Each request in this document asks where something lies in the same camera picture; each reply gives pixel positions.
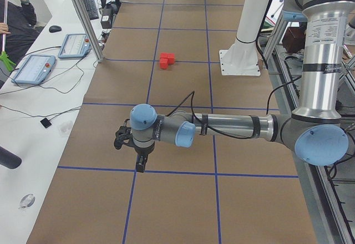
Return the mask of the near teach pendant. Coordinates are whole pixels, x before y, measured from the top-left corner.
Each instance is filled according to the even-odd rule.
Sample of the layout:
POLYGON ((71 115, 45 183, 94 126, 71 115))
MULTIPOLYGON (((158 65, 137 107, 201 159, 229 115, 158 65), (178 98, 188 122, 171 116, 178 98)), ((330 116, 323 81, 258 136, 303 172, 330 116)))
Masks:
POLYGON ((55 63, 56 57, 53 55, 30 55, 12 78, 12 83, 39 85, 47 78, 55 63))

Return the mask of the teach pendant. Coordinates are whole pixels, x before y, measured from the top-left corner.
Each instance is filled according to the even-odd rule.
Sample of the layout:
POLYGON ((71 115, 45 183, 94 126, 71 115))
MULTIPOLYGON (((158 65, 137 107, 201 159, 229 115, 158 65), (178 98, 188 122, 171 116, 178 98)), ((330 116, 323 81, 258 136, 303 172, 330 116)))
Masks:
POLYGON ((91 49, 84 33, 67 34, 58 53, 59 59, 80 59, 91 49))
POLYGON ((56 57, 53 55, 30 55, 12 78, 12 83, 39 85, 47 78, 55 63, 56 57))

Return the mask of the small black square pad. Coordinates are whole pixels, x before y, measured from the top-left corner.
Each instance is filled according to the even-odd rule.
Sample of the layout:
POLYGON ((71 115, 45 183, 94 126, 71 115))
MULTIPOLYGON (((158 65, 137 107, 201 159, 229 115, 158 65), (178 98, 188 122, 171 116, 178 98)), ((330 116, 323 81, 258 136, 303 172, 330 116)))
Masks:
POLYGON ((49 128, 51 125, 52 125, 52 123, 50 122, 50 120, 49 119, 47 119, 47 118, 43 118, 41 121, 40 121, 40 123, 43 125, 43 127, 44 128, 49 128))

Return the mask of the far teach pendant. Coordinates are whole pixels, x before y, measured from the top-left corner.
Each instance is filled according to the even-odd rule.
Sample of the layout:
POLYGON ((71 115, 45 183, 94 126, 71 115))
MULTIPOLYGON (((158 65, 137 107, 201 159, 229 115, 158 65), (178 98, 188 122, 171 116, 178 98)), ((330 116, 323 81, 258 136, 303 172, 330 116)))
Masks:
POLYGON ((67 34, 58 53, 59 59, 80 59, 91 49, 84 33, 67 34))

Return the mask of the black computer mouse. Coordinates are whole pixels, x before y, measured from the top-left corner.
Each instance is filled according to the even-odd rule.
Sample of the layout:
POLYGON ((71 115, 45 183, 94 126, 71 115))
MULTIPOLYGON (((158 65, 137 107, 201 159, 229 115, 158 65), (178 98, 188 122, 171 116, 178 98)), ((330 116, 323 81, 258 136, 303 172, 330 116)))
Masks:
POLYGON ((56 32, 60 32, 62 30, 62 28, 61 28, 61 26, 53 25, 53 26, 50 26, 48 30, 50 33, 56 33, 56 32))

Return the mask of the white pedestal column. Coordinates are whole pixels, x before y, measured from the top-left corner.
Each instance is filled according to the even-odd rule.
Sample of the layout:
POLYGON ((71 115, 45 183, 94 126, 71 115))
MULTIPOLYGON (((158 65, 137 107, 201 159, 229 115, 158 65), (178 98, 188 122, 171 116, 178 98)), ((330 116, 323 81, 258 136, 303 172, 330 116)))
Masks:
POLYGON ((257 37, 271 0, 245 0, 235 42, 220 50, 220 68, 224 76, 260 76, 257 37))

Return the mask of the black keyboard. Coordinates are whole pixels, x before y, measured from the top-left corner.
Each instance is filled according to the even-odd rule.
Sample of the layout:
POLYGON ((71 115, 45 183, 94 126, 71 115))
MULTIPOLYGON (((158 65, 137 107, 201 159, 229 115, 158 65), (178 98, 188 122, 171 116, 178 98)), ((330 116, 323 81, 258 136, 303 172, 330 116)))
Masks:
POLYGON ((98 19, 99 14, 95 4, 95 0, 82 0, 88 17, 90 20, 98 19))

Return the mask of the aluminium frame post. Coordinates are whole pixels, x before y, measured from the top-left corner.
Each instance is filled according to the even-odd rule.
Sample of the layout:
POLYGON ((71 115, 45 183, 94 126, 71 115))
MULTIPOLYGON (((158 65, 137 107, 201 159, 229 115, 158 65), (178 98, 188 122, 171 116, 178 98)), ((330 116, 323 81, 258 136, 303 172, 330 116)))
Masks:
POLYGON ((84 31, 86 35, 88 36, 90 45, 92 47, 92 51, 95 54, 95 57, 97 59, 97 62, 100 63, 103 60, 103 52, 100 48, 99 42, 96 38, 94 29, 92 27, 92 24, 90 22, 89 16, 87 14, 87 11, 85 9, 84 3, 82 0, 72 0, 74 9, 78 15, 78 18, 84 28, 84 31))

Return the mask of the person in dark jacket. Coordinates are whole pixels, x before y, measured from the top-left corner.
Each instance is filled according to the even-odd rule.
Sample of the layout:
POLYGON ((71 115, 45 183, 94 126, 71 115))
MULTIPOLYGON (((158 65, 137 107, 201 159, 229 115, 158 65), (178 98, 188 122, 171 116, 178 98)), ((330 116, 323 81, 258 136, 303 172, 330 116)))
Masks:
POLYGON ((6 35, 5 51, 14 63, 24 57, 40 34, 34 27, 37 15, 33 5, 29 0, 20 2, 20 6, 9 2, 7 21, 4 22, 4 0, 1 0, 1 35, 6 35))

